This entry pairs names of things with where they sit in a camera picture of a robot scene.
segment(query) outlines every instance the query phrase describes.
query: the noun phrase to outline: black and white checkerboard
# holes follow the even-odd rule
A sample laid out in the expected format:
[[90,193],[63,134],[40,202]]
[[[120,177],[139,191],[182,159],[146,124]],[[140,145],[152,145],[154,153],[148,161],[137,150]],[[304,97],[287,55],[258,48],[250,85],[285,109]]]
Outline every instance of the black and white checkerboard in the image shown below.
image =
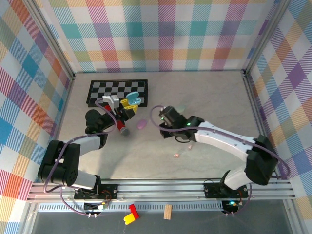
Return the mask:
[[139,105],[147,106],[148,83],[146,79],[129,80],[92,80],[87,98],[88,107],[96,107],[95,101],[102,96],[117,95],[120,100],[137,91],[142,102]]

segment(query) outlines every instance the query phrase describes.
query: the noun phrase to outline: red and yellow block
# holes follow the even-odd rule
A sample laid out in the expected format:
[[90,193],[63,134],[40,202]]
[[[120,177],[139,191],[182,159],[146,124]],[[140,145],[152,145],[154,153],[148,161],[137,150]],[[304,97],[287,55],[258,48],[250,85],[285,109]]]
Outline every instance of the red and yellow block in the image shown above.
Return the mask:
[[133,221],[135,221],[135,220],[140,218],[140,216],[138,215],[136,207],[134,206],[134,204],[131,204],[129,206],[129,209],[130,209],[131,213],[123,218],[123,220],[125,221],[126,225],[128,225],[128,224],[132,223]]

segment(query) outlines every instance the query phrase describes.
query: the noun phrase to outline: small pink piece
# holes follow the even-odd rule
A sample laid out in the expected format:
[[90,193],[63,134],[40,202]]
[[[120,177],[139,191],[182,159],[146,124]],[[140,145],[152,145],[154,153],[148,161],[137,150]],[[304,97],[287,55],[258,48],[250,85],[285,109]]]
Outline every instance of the small pink piece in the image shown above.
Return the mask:
[[147,120],[146,119],[141,119],[137,123],[137,128],[143,129],[143,128],[145,128],[146,124],[147,124]]

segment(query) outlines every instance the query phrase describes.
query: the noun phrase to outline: blue toy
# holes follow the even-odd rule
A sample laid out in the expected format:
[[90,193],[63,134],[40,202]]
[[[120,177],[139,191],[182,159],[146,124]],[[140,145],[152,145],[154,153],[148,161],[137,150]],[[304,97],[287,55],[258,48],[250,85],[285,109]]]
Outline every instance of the blue toy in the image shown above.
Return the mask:
[[128,100],[128,104],[130,106],[132,105],[140,105],[141,104],[141,99],[138,98],[138,92],[131,92],[126,96],[126,99]]

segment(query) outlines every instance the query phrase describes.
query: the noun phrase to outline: wooden block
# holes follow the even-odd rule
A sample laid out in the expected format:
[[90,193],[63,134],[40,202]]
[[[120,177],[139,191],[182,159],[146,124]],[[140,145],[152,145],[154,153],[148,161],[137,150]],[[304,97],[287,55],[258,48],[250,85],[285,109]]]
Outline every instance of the wooden block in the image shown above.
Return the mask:
[[164,219],[167,219],[167,220],[171,219],[171,211],[172,211],[172,205],[166,204]]

